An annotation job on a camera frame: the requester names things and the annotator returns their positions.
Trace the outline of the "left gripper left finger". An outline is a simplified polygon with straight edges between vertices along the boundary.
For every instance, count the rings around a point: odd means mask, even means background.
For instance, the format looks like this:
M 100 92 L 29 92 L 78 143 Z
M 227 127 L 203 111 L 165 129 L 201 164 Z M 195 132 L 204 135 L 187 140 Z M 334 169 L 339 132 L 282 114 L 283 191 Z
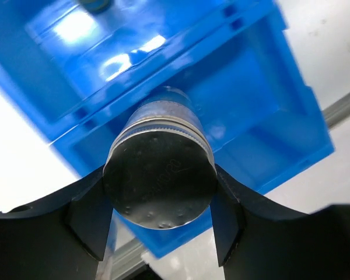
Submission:
M 95 279 L 112 213 L 101 167 L 50 195 L 0 212 L 0 279 Z

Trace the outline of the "silver-lid bead jar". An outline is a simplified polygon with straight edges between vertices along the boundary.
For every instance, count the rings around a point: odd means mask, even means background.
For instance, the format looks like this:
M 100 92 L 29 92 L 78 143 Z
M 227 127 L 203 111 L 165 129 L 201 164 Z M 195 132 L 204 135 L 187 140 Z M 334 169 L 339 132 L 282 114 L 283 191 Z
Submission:
M 184 92 L 162 87 L 138 106 L 111 145 L 103 184 L 114 209 L 143 228 L 177 228 L 205 212 L 215 160 Z

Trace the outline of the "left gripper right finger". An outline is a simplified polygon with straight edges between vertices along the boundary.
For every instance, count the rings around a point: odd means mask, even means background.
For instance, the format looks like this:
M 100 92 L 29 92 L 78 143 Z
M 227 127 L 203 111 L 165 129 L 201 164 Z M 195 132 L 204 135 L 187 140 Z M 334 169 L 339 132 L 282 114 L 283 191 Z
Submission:
M 306 214 L 217 168 L 211 215 L 226 279 L 350 279 L 350 204 Z

